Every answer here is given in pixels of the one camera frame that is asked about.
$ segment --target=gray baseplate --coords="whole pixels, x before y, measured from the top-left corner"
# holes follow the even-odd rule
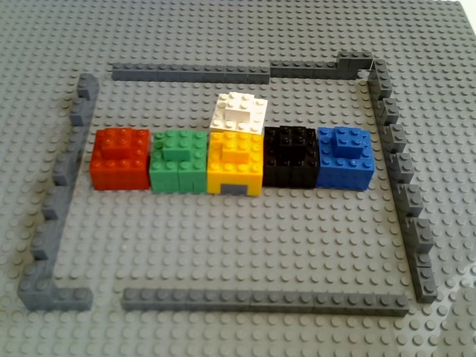
[[[0,356],[475,354],[475,36],[459,4],[18,1],[1,8]],[[392,195],[401,192],[405,202],[413,191],[390,185],[365,82],[119,83],[105,75],[114,62],[331,62],[342,48],[387,62],[407,141],[403,154],[389,158],[395,167],[413,164],[419,216],[435,240],[429,258],[438,298],[431,305],[414,300],[413,257],[405,255]],[[71,137],[68,117],[84,72],[99,78],[101,92],[54,282],[65,293],[89,287],[94,304],[90,312],[28,312],[16,287],[33,259],[30,244],[55,159]],[[370,189],[265,189],[257,199],[92,190],[97,129],[204,129],[216,94],[230,90],[269,100],[266,125],[369,129],[376,159]],[[392,123],[392,110],[381,120]],[[399,132],[385,136],[395,147]],[[409,176],[397,171],[405,182]],[[417,206],[401,207],[416,213]],[[419,270],[428,276],[425,266]],[[406,294],[411,310],[394,319],[121,309],[125,287],[158,286]]]

